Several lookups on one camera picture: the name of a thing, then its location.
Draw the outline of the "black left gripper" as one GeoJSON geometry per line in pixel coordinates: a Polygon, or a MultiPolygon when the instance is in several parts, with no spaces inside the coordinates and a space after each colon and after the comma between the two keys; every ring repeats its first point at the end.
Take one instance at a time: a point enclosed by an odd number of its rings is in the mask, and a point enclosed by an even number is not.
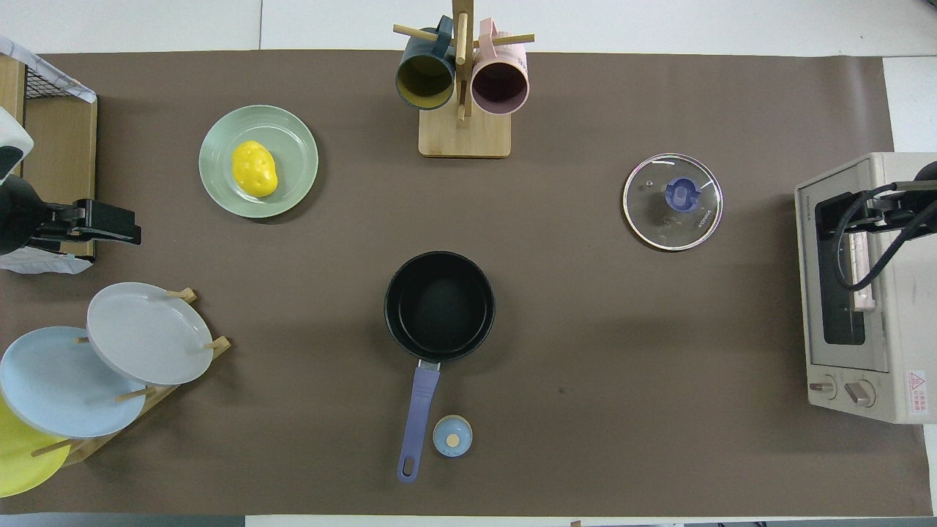
{"type": "Polygon", "coordinates": [[[143,230],[133,211],[94,199],[73,201],[84,224],[74,224],[70,207],[45,203],[37,191],[19,176],[9,176],[1,187],[1,254],[30,247],[57,251],[71,241],[143,243],[143,230]]]}

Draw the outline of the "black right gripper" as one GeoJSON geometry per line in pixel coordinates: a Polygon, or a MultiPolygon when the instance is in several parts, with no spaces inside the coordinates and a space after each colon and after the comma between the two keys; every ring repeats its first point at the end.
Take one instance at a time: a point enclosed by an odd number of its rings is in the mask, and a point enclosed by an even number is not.
{"type": "MultiPolygon", "coordinates": [[[[884,184],[869,192],[853,210],[844,233],[870,231],[883,233],[909,227],[912,236],[934,233],[935,217],[926,217],[925,210],[935,204],[936,182],[904,181],[884,184]]],[[[839,220],[852,209],[865,193],[841,193],[820,201],[815,207],[817,239],[837,238],[839,220]]]]}

